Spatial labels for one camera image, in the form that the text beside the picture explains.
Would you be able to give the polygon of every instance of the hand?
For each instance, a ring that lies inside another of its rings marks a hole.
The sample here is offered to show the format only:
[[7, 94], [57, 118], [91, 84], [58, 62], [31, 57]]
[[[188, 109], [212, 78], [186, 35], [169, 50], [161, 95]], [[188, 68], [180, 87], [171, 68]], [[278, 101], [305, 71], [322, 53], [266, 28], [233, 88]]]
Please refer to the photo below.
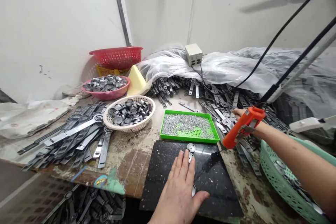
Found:
[[171, 167], [168, 180], [149, 223], [191, 223], [198, 209], [210, 194], [199, 191], [191, 196], [194, 184], [195, 158], [189, 168], [189, 152], [181, 150]]
[[237, 108], [235, 110], [232, 110], [232, 112], [236, 116], [236, 119], [239, 120], [240, 117], [246, 112], [246, 110], [242, 110], [242, 109]]

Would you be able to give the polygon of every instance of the white basket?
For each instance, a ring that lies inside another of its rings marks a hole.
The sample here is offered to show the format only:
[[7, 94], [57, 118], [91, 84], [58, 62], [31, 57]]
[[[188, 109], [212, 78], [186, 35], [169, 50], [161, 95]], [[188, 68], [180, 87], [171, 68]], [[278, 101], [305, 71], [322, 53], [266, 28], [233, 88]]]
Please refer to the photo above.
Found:
[[[152, 112], [151, 114], [143, 121], [137, 123], [137, 124], [134, 124], [134, 125], [130, 125], [130, 126], [115, 126], [113, 124], [113, 117], [111, 115], [109, 115], [109, 110], [110, 108], [114, 107], [117, 103], [124, 103], [125, 101], [127, 101], [128, 99], [133, 99], [134, 101], [145, 101], [145, 102], [148, 102], [149, 104], [152, 104], [153, 105], [153, 109], [152, 109]], [[124, 98], [121, 98], [117, 101], [115, 101], [114, 103], [112, 103], [105, 111], [104, 113], [104, 123], [107, 127], [113, 129], [113, 130], [118, 130], [118, 131], [124, 131], [124, 132], [136, 132], [136, 131], [139, 131], [141, 129], [143, 129], [144, 127], [147, 126], [147, 124], [149, 123], [149, 121], [151, 120], [152, 118], [152, 115], [154, 114], [155, 112], [155, 102], [147, 97], [147, 96], [128, 96], [128, 97], [124, 97]]]

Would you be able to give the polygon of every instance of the yellow basket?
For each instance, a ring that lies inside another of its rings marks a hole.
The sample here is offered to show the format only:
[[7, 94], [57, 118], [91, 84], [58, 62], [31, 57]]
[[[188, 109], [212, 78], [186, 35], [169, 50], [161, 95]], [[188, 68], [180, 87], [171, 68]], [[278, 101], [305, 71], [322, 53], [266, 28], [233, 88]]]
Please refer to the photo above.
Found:
[[99, 73], [99, 76], [106, 76], [106, 75], [125, 75], [128, 72], [129, 69], [124, 69], [124, 70], [118, 70], [118, 69], [107, 69], [107, 68], [103, 68], [97, 65], [97, 71]]

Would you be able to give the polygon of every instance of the small gray pellet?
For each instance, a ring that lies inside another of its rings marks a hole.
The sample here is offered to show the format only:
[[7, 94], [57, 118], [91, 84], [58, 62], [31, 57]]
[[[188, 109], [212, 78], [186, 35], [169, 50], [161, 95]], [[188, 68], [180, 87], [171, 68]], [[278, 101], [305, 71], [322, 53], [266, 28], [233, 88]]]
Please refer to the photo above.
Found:
[[208, 131], [211, 129], [208, 119], [196, 115], [166, 114], [161, 134], [178, 136], [179, 131], [191, 132], [195, 130], [195, 127], [202, 130], [199, 138], [215, 139], [214, 133]]

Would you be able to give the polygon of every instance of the fan blade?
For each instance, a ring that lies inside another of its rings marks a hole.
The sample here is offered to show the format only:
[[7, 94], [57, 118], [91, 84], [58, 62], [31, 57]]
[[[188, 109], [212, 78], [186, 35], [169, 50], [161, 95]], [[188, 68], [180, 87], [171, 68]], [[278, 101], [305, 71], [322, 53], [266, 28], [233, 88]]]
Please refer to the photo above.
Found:
[[267, 0], [241, 8], [241, 12], [251, 13], [287, 5], [286, 0]]

